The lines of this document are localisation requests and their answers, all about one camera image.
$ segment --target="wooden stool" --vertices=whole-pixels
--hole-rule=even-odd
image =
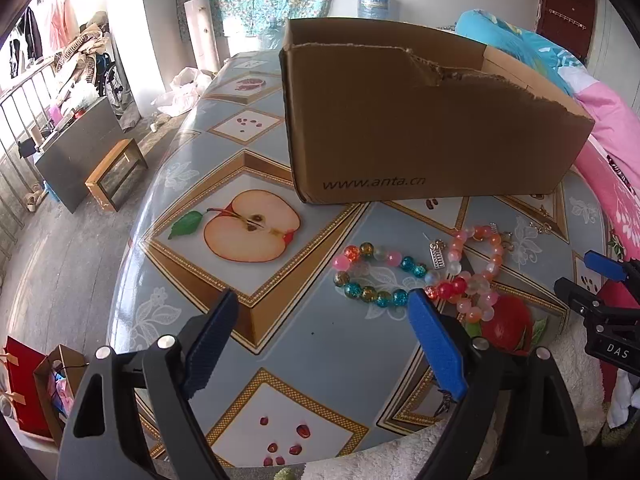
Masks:
[[[93,196],[95,196],[95,199],[98,201],[98,204],[100,204],[100,206],[104,211],[116,212],[118,210],[116,205],[113,203],[113,200],[111,200],[113,195],[109,196],[107,192],[104,190],[104,187],[102,186],[102,180],[104,179],[105,175],[109,172],[109,170],[113,168],[123,156],[127,160],[129,160],[129,157],[134,158],[135,163],[127,170],[127,173],[125,173],[121,177],[121,179],[116,183],[116,186],[113,189],[113,194],[115,194],[118,188],[122,186],[123,182],[131,174],[131,172],[137,165],[141,164],[145,168],[147,169],[149,168],[148,165],[146,164],[145,158],[142,156],[142,153],[140,152],[140,148],[138,147],[138,144],[134,139],[122,139],[120,142],[118,142],[111,149],[111,151],[107,153],[107,155],[104,157],[101,163],[98,164],[98,167],[95,168],[94,172],[89,176],[89,178],[85,182],[86,186],[89,188],[89,191]]]

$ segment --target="blue gripper pad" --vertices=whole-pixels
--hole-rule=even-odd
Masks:
[[[408,315],[440,389],[460,401],[468,389],[462,355],[440,322],[433,303],[422,290],[415,289],[409,293]]]
[[[610,260],[596,251],[585,253],[584,265],[587,269],[606,276],[614,282],[624,282],[626,280],[626,270],[621,263]]]

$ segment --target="teal bead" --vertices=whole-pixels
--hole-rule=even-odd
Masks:
[[[415,267],[414,259],[411,256],[405,256],[400,262],[399,267],[407,272],[412,272]]]
[[[416,278],[424,278],[427,274],[427,266],[425,264],[415,264],[414,276]]]
[[[394,298],[386,290],[381,290],[376,298],[376,305],[382,308],[389,306]]]
[[[344,295],[352,300],[357,300],[362,295],[362,287],[357,283],[347,283],[344,286]]]
[[[407,293],[406,290],[402,290],[401,288],[394,290],[395,306],[405,306],[408,299],[409,299],[409,294]]]

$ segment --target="white cylinder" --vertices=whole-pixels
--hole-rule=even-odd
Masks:
[[[184,3],[184,10],[187,14],[187,26],[198,68],[213,73],[218,72],[220,60],[216,49],[216,37],[213,33],[209,0],[189,0]]]

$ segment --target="white flower pattern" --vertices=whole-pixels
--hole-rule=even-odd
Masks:
[[[518,270],[527,262],[535,264],[542,249],[533,241],[538,238],[537,229],[530,226],[522,216],[516,216],[516,227],[513,231],[513,251],[511,257],[518,264]]]
[[[627,240],[640,248],[640,207],[636,207],[630,212],[622,200],[623,197],[620,196],[621,193],[626,195],[624,198],[627,201],[634,200],[628,190],[618,183],[616,186],[616,222],[622,225],[622,234],[626,236]]]
[[[174,162],[164,172],[164,187],[174,191],[184,190],[189,181],[200,174],[196,170],[188,170],[191,161]]]
[[[595,224],[598,219],[598,208],[591,202],[585,203],[584,200],[576,200],[574,197],[569,197],[569,203],[572,206],[571,213],[576,216],[581,216],[584,219],[584,223]]]
[[[129,349],[131,351],[143,349],[142,344],[136,343],[139,337],[145,340],[147,346],[160,337],[155,324],[171,325],[180,317],[181,309],[164,304],[167,297],[164,286],[156,287],[149,300],[140,304],[136,310],[136,322],[131,328],[131,339],[129,341]]]
[[[388,267],[372,266],[368,262],[359,262],[355,264],[349,270],[351,279],[357,282],[360,286],[372,286],[377,291],[393,292],[398,288],[409,292],[412,288],[424,288],[427,286],[424,280],[414,278],[413,276],[407,276],[402,280],[402,283],[398,283],[396,275]],[[344,296],[344,290],[336,286],[335,290],[338,294]],[[384,313],[393,319],[394,321],[402,321],[406,318],[405,306],[388,306],[385,308],[377,306],[375,303],[369,303],[369,309],[365,314],[364,319],[376,319],[382,316]]]

